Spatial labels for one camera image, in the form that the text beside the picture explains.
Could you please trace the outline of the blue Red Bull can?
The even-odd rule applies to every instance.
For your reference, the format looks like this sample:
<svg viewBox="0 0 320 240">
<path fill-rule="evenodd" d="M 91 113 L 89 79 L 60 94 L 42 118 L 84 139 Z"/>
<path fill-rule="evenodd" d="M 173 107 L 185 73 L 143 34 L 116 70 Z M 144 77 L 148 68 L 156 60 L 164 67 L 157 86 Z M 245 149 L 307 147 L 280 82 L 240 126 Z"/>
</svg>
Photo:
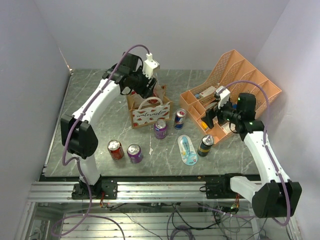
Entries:
<svg viewBox="0 0 320 240">
<path fill-rule="evenodd" d="M 182 129 L 186 120 L 187 116 L 187 111 L 183 108 L 179 108 L 175 112 L 175 117 L 174 117 L 174 128 L 175 129 Z"/>
</svg>

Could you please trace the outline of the watermelon canvas bag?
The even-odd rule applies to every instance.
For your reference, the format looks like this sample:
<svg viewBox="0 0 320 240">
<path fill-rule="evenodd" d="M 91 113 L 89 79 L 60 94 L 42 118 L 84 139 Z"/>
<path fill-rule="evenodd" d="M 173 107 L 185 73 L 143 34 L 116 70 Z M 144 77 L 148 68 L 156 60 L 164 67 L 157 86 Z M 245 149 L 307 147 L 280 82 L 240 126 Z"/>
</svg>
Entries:
<svg viewBox="0 0 320 240">
<path fill-rule="evenodd" d="M 158 85 L 152 97 L 143 99 L 134 91 L 126 96 L 133 129 L 154 124 L 157 120 L 172 119 L 173 102 L 166 96 L 166 92 L 166 85 Z"/>
</svg>

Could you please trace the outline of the red cola can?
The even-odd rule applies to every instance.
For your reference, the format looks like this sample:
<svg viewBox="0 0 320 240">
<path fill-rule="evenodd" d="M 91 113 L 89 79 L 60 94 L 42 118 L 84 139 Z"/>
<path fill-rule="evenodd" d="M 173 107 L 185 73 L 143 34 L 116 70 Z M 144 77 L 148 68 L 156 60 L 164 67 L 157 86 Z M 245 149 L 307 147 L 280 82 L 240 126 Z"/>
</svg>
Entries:
<svg viewBox="0 0 320 240">
<path fill-rule="evenodd" d="M 118 140 L 111 140 L 107 145 L 107 149 L 113 160 L 120 160 L 124 157 L 122 144 Z"/>
</svg>

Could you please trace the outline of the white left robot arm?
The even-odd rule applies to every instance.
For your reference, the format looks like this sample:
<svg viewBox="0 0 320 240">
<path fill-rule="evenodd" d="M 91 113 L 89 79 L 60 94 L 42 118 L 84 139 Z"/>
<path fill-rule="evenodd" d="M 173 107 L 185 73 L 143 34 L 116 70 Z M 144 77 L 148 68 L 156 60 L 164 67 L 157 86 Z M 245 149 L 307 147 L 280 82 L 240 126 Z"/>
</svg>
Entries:
<svg viewBox="0 0 320 240">
<path fill-rule="evenodd" d="M 143 99 L 153 96 L 157 80 L 153 73 L 160 65 L 153 59 L 152 53 L 138 66 L 139 56 L 125 52 L 120 61 L 103 75 L 98 87 L 86 102 L 72 115 L 64 114 L 60 119 L 61 141 L 64 146 L 62 164 L 67 166 L 67 153 L 72 154 L 80 167 L 80 180 L 87 183 L 85 194 L 96 199 L 102 193 L 97 183 L 101 177 L 97 169 L 95 151 L 98 138 L 95 127 L 107 106 L 119 95 L 135 92 Z"/>
</svg>

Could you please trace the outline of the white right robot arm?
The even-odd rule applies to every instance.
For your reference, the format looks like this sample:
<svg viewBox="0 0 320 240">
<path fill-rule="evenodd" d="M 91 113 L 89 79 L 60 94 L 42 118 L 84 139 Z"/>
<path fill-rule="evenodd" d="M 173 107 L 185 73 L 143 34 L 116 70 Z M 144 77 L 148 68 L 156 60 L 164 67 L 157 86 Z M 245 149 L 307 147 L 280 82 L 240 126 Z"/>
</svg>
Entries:
<svg viewBox="0 0 320 240">
<path fill-rule="evenodd" d="M 226 198 L 236 193 L 248 200 L 258 218 L 290 219 L 297 208 L 302 194 L 298 182 L 291 181 L 282 169 L 268 139 L 264 123 L 256 119 L 256 97 L 251 93 L 240 93 L 237 106 L 233 108 L 228 89 L 215 94 L 217 107 L 208 109 L 202 120 L 209 128 L 218 123 L 230 123 L 249 149 L 257 166 L 261 185 L 257 185 L 243 175 L 234 175 L 220 186 Z"/>
</svg>

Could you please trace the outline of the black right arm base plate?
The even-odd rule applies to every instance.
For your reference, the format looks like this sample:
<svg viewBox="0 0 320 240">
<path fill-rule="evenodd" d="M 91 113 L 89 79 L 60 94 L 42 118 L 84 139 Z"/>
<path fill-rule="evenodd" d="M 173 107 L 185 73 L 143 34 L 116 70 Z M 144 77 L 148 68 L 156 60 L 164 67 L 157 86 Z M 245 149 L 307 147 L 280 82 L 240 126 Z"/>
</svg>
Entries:
<svg viewBox="0 0 320 240">
<path fill-rule="evenodd" d="M 215 175 L 206 181 L 205 184 L 199 188 L 199 191 L 205 193 L 207 199 L 231 199 L 237 194 L 231 190 L 231 178 L 243 176 L 241 173 Z"/>
</svg>

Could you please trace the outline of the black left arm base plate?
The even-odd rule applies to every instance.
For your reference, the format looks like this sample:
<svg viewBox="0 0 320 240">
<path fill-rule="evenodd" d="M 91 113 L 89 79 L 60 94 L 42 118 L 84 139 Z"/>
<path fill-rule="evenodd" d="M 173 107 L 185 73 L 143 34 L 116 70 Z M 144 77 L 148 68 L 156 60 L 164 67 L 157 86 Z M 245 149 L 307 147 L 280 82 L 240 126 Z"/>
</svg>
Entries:
<svg viewBox="0 0 320 240">
<path fill-rule="evenodd" d="M 118 184 L 112 179 L 101 177 L 95 185 L 89 185 L 92 199 L 115 200 L 118 195 Z M 88 186 L 81 180 L 73 186 L 73 200 L 89 200 Z"/>
</svg>

